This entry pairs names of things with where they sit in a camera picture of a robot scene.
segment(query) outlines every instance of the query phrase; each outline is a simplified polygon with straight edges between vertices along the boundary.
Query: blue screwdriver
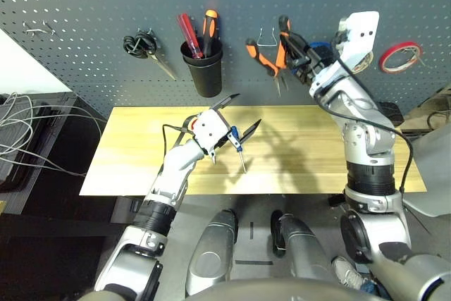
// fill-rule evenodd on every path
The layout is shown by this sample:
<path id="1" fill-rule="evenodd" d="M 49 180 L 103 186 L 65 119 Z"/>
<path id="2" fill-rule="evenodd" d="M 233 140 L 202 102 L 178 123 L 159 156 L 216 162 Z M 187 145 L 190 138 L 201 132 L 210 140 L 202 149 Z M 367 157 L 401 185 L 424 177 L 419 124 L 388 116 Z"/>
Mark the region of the blue screwdriver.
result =
<path id="1" fill-rule="evenodd" d="M 232 129 L 232 135 L 236 140 L 240 139 L 240 136 L 238 135 L 238 130 L 235 126 L 231 127 Z M 238 154 L 240 155 L 240 160 L 241 160 L 241 164 L 242 164 L 242 168 L 244 169 L 245 173 L 246 173 L 246 166 L 245 166 L 245 161 L 242 159 L 242 146 L 241 144 L 235 145 Z"/>

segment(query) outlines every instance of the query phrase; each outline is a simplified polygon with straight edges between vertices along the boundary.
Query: gray pegboard wall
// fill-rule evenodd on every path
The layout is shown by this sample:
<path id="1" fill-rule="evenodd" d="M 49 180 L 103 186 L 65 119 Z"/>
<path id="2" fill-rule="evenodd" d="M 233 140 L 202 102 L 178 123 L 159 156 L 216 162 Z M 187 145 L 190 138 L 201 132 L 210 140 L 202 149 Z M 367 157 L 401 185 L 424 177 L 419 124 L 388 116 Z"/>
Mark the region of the gray pegboard wall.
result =
<path id="1" fill-rule="evenodd" d="M 375 60 L 359 74 L 381 101 L 397 102 L 403 113 L 451 82 L 450 0 L 0 0 L 3 30 L 58 79 L 108 116 L 113 106 L 197 106 L 205 99 L 194 89 L 180 55 L 183 42 L 175 16 L 187 12 L 200 28 L 207 8 L 220 14 L 224 45 L 223 91 L 239 92 L 236 104 L 311 104 L 308 90 L 288 79 L 289 91 L 279 98 L 265 70 L 247 55 L 244 41 L 257 38 L 260 27 L 269 39 L 277 33 L 280 14 L 289 15 L 294 31 L 310 42 L 328 41 L 342 17 L 356 11 L 379 11 Z M 40 27 L 49 22 L 58 37 L 30 38 L 22 22 Z M 128 56 L 124 35 L 152 27 L 163 45 L 168 64 L 178 80 L 172 81 L 150 60 Z M 406 40 L 424 49 L 425 67 L 417 63 L 404 73 L 379 71 L 378 58 L 390 46 Z M 276 48 L 261 50 L 274 58 Z"/>

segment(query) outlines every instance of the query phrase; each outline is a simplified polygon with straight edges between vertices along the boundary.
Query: pliers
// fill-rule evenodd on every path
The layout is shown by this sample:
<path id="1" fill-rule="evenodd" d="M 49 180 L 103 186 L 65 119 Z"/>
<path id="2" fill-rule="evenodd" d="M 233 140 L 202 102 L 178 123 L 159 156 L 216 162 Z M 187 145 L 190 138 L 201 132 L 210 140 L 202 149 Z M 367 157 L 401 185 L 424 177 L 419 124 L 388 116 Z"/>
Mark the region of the pliers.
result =
<path id="1" fill-rule="evenodd" d="M 285 37 L 288 35 L 288 31 L 290 30 L 290 20 L 287 16 L 281 16 L 279 17 L 279 44 L 278 44 L 278 51 L 277 51 L 277 57 L 276 57 L 276 63 L 271 63 L 263 54 L 260 53 L 259 47 L 257 45 L 257 42 L 254 39 L 247 39 L 246 40 L 246 49 L 247 52 L 249 52 L 249 55 L 255 59 L 259 64 L 261 64 L 266 70 L 268 71 L 268 74 L 274 79 L 277 93 L 280 97 L 280 83 L 279 79 L 284 84 L 285 88 L 288 90 L 287 83 L 285 82 L 285 79 L 283 79 L 283 76 L 281 74 L 281 70 L 287 68 L 286 64 L 286 49 L 285 49 Z"/>

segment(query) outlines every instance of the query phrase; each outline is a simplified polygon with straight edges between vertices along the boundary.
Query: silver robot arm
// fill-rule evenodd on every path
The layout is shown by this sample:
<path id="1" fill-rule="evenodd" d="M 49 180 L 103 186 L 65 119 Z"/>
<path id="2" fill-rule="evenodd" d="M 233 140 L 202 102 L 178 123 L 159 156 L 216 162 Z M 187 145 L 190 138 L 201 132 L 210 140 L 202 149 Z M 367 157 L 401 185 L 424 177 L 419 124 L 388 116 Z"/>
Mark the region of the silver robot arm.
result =
<path id="1" fill-rule="evenodd" d="M 193 138 L 165 155 L 163 166 L 144 198 L 133 225 L 125 229 L 97 279 L 94 290 L 98 293 L 90 293 L 81 300 L 154 299 L 163 269 L 157 258 L 166 247 L 171 223 L 187 190 L 188 176 L 205 155 L 215 162 L 215 148 L 228 140 L 235 148 L 241 148 L 260 123 L 257 121 L 247 129 L 240 139 L 233 136 L 233 128 L 218 109 L 225 107 L 237 95 L 227 97 L 197 115 L 190 131 Z M 189 132 L 189 121 L 187 119 L 186 125 L 180 129 L 182 133 Z"/>
<path id="2" fill-rule="evenodd" d="M 377 12 L 353 13 L 340 22 L 338 59 L 321 55 L 292 32 L 280 38 L 291 58 L 287 64 L 305 62 L 296 75 L 310 85 L 311 97 L 342 131 L 350 210 L 341 219 L 341 229 L 348 255 L 368 264 L 394 300 L 449 300 L 450 264 L 411 251 L 402 195 L 393 178 L 393 124 L 345 69 L 353 69 L 372 50 L 378 17 Z"/>

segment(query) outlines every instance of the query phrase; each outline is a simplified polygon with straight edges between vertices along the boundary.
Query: black tool holder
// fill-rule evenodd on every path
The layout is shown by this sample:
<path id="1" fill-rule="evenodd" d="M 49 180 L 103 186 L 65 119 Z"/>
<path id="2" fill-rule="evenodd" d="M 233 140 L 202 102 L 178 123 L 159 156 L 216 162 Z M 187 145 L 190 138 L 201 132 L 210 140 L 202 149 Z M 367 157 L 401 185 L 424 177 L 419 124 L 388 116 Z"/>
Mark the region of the black tool holder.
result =
<path id="1" fill-rule="evenodd" d="M 203 39 L 197 38 L 202 50 Z M 222 90 L 221 59 L 223 58 L 223 45 L 215 39 L 211 45 L 211 56 L 204 59 L 194 59 L 187 42 L 180 47 L 183 60 L 190 69 L 197 93 L 205 98 L 218 95 Z"/>

